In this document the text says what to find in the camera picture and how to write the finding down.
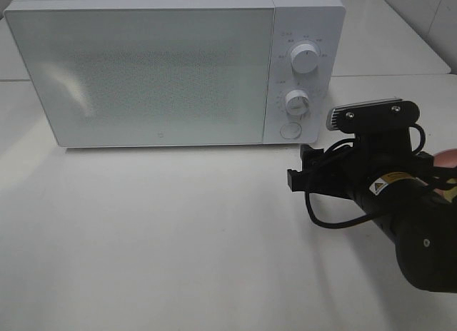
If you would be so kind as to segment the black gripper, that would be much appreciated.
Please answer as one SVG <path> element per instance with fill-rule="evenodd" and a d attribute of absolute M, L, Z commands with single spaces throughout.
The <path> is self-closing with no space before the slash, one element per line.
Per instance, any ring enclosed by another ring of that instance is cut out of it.
<path fill-rule="evenodd" d="M 318 193 L 356 203 L 411 201 L 411 137 L 408 129 L 356 135 L 351 147 L 331 156 L 324 148 L 300 145 L 303 167 L 323 167 L 323 179 L 311 169 L 288 169 L 292 192 Z"/>

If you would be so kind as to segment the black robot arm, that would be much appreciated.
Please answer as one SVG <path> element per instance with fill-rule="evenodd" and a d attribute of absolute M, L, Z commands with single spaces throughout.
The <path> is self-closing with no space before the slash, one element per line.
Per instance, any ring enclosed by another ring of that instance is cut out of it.
<path fill-rule="evenodd" d="M 328 149 L 301 146 L 302 169 L 287 171 L 288 186 L 302 192 L 311 221 L 325 229 L 369 221 L 395 245 L 405 279 L 420 290 L 456 292 L 456 202 L 438 193 L 452 188 L 454 168 L 433 164 L 433 156 L 412 150 L 407 128 L 362 135 Z M 352 200 L 364 214 L 326 222 L 311 195 Z"/>

